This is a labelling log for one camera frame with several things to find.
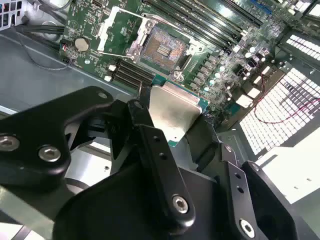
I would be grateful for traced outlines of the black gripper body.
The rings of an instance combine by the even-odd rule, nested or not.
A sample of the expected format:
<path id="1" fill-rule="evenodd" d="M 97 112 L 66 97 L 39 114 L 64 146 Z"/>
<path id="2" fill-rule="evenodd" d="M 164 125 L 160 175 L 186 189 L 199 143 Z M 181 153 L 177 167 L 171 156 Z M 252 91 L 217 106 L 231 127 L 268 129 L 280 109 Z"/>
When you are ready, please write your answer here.
<path id="1" fill-rule="evenodd" d="M 138 162 L 84 190 L 58 214 L 55 240 L 227 240 L 237 226 L 223 195 L 235 166 L 219 162 L 217 181 L 172 159 Z"/>

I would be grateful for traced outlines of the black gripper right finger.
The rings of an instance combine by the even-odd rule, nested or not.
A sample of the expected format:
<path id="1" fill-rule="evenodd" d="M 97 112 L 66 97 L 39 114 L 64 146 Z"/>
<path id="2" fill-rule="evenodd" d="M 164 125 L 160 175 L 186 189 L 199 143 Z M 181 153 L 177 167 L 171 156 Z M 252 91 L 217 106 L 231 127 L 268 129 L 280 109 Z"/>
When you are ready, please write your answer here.
<path id="1" fill-rule="evenodd" d="M 216 240 L 297 240 L 297 216 L 290 203 L 261 167 L 238 164 L 233 149 L 221 142 L 214 128 L 199 116 L 186 133 L 195 175 L 196 218 L 209 229 L 202 236 Z"/>

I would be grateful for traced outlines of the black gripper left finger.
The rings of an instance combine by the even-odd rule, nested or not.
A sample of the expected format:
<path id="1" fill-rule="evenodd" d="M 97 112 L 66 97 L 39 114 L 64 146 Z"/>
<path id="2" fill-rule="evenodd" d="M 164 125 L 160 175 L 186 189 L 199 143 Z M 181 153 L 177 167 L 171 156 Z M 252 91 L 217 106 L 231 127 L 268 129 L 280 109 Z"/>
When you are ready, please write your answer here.
<path id="1" fill-rule="evenodd" d="M 114 100 L 89 86 L 1 120 L 0 182 L 56 189 L 70 166 L 71 151 L 96 136 L 111 140 L 112 156 L 122 163 L 116 173 L 134 163 L 174 160 L 145 105 Z"/>

